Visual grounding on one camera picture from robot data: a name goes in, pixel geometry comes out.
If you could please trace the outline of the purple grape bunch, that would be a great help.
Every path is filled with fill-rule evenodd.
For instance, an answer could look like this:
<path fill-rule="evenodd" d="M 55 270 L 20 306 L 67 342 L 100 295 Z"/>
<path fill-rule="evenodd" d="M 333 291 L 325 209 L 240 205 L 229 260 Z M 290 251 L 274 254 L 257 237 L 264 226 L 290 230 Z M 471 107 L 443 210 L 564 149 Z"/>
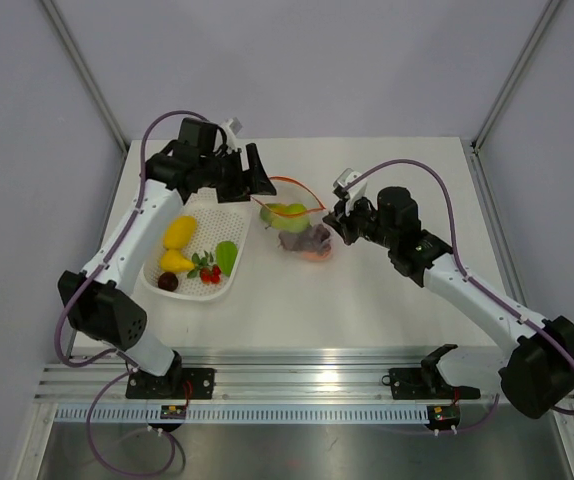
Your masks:
<path fill-rule="evenodd" d="M 323 224 L 310 225 L 299 233 L 281 231 L 278 235 L 283 249 L 323 255 L 331 249 L 331 233 Z"/>

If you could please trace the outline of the orange green mango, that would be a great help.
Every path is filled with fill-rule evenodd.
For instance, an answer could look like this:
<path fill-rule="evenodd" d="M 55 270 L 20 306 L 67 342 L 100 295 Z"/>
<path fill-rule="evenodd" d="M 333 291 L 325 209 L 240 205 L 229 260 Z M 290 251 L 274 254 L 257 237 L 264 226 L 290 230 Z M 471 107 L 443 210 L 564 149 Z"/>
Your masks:
<path fill-rule="evenodd" d="M 260 208 L 259 218 L 266 225 L 271 227 L 276 220 L 281 220 L 285 213 L 286 205 L 283 203 L 268 203 Z"/>

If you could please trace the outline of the green apple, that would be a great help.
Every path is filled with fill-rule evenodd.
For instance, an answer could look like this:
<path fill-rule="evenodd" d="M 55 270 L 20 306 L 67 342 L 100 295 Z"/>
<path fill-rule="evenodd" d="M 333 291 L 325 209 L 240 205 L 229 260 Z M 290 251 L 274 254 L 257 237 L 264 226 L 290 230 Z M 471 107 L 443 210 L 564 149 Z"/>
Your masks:
<path fill-rule="evenodd" d="M 307 207 L 301 203 L 285 204 L 285 213 L 281 220 L 276 220 L 272 228 L 288 233 L 301 233 L 310 226 Z"/>

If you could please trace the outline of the clear zip top bag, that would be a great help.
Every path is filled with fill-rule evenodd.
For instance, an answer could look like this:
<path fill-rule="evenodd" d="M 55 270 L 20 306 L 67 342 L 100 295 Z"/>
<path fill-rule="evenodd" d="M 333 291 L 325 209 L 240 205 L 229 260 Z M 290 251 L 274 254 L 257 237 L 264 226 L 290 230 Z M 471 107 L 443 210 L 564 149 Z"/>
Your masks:
<path fill-rule="evenodd" d="M 301 181 L 270 176 L 274 195 L 254 195 L 255 219 L 269 245 L 285 258 L 309 262 L 330 260 L 332 232 L 323 222 L 327 208 Z"/>

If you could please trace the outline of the orange fruit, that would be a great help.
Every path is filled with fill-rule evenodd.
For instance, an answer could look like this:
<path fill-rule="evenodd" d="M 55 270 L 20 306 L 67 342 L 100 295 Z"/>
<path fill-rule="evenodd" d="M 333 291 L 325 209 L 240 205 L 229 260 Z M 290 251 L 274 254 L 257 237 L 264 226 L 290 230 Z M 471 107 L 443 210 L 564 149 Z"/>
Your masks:
<path fill-rule="evenodd" d="M 332 250 L 328 249 L 322 252 L 303 252 L 302 258 L 310 262 L 322 262 L 328 260 L 332 255 Z"/>

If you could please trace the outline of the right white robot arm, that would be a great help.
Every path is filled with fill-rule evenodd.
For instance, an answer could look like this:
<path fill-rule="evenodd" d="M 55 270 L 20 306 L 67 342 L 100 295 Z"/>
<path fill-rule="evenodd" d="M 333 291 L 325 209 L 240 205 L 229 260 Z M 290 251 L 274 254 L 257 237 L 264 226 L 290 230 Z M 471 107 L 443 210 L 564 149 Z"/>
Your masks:
<path fill-rule="evenodd" d="M 447 301 L 497 346 L 495 353 L 444 345 L 426 356 L 423 389 L 443 396 L 453 387 L 503 393 L 523 415 L 538 419 L 574 390 L 574 324 L 550 320 L 498 293 L 458 261 L 456 250 L 422 228 L 418 205 L 403 187 L 382 189 L 371 203 L 354 188 L 335 186 L 325 216 L 345 244 L 383 247 L 395 270 Z"/>

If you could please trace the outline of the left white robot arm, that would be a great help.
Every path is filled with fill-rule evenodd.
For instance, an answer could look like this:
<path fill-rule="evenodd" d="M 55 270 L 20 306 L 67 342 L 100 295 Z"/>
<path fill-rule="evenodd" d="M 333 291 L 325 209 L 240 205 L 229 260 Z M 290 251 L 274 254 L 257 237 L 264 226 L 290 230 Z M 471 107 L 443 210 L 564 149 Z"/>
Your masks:
<path fill-rule="evenodd" d="M 108 241 L 80 272 L 61 275 L 63 310 L 54 333 L 56 355 L 66 366 L 77 365 L 62 349 L 62 330 L 70 325 L 106 344 L 107 351 L 131 364 L 134 373 L 145 374 L 148 386 L 162 398 L 181 390 L 182 358 L 156 336 L 145 310 L 131 297 L 150 250 L 202 188 L 215 190 L 220 203 L 276 192 L 256 144 L 238 146 L 238 119 L 216 124 L 186 110 L 176 114 L 182 119 L 177 138 L 152 155 L 139 153 L 135 199 Z"/>

